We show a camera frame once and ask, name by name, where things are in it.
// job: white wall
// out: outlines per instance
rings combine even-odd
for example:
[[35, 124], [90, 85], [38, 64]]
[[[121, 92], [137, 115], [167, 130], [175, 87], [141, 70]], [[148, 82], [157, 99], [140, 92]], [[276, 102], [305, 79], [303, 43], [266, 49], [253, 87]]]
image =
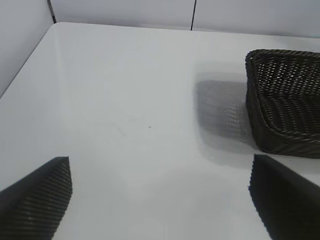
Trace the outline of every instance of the white wall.
[[0, 96], [52, 24], [47, 0], [0, 0]]
[[190, 29], [194, 0], [51, 0], [57, 22]]
[[320, 38], [320, 0], [197, 0], [193, 29]]

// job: wicker basket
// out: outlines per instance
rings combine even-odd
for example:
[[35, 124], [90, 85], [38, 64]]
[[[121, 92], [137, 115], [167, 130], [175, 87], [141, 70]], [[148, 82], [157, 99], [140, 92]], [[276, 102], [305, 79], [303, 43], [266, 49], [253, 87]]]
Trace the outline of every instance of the wicker basket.
[[246, 108], [257, 146], [320, 158], [320, 53], [259, 49], [245, 62]]

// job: white table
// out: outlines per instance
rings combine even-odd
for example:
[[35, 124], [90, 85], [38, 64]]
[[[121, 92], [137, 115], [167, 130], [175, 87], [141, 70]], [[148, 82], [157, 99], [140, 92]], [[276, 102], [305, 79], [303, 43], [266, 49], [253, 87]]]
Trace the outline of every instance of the white table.
[[[0, 100], [0, 189], [69, 156], [55, 240], [268, 240], [244, 59], [320, 39], [53, 25]], [[274, 156], [320, 185], [320, 161]]]

